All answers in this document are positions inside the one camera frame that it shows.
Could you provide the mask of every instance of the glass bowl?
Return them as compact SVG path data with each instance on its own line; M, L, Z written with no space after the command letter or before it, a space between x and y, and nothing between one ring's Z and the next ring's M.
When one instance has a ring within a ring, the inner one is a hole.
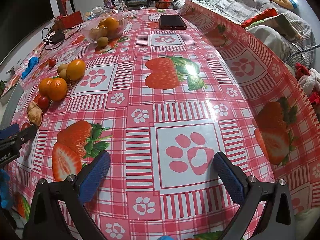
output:
M116 30L110 30L108 27L98 28L101 21L113 17L119 22L119 27ZM128 16L123 13L116 13L109 16L102 16L90 20L90 23L82 29L83 35L90 42L97 42L100 37L107 37L109 40L121 37L124 29L127 27Z

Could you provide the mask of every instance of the bowl of fruit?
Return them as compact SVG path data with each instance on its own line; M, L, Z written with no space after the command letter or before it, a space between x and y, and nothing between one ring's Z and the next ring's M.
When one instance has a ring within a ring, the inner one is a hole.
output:
M91 42L97 42L101 37L107 37L111 40L122 36L127 23L127 15L116 13L90 20L90 23L82 29L82 32L86 39Z

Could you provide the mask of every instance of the black phone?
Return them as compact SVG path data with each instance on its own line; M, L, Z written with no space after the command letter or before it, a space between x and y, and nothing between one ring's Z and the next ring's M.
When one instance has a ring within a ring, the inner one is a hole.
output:
M160 15L159 29L161 30L185 30L186 24L179 15Z

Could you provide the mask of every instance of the orange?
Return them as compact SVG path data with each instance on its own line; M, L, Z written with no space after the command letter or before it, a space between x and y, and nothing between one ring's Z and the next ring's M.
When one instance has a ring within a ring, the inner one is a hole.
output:
M67 67L67 77L74 81L78 80L84 75L85 63L81 59L74 59Z
M104 26L108 28L108 31L115 31L119 27L119 22L116 18L108 17L104 20Z
M45 78L45 79L41 80L41 82L39 84L39 93L42 96L48 95L49 86L50 86L52 80L53 80L52 78Z
M68 86L64 79L55 78L50 84L48 96L53 101L60 101L66 96L67 88Z

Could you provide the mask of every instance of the screw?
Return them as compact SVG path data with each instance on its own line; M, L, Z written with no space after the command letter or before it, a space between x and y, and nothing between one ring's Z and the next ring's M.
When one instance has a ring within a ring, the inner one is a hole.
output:
M284 179L279 179L278 182L279 182L282 186L284 186L285 184L287 184Z
M76 179L76 176L73 175L73 174L71 174L71 175L69 175L69 176L67 177L67 181L69 181L69 182L73 182L75 179Z
M46 182L46 180L45 179L39 179L39 181L38 181L38 184L44 184L44 182Z
M248 180L249 180L250 182L256 182L256 181L257 181L257 178L256 178L255 176L253 176L253 175L250 175L250 176L248 177Z

